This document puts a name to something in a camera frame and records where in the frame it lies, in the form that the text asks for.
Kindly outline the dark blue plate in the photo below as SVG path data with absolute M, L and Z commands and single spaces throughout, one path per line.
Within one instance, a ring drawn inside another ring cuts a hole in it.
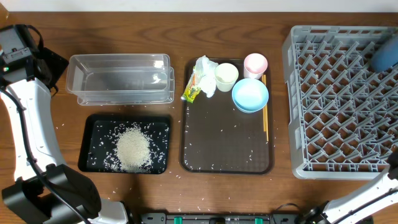
M 388 40 L 371 58 L 374 72 L 383 72 L 397 63 L 397 36 Z

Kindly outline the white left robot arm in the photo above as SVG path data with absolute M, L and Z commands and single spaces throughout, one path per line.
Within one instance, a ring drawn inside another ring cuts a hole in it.
M 68 61 L 35 40 L 36 32 L 25 24 L 1 29 L 1 99 L 16 151 L 14 184 L 2 201 L 26 223 L 127 223 L 124 204 L 101 198 L 63 158 L 50 102 Z

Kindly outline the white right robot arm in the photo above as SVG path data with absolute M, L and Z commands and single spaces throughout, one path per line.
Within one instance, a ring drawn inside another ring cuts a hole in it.
M 373 180 L 345 197 L 325 202 L 296 219 L 296 223 L 358 223 L 397 203 L 397 152 Z

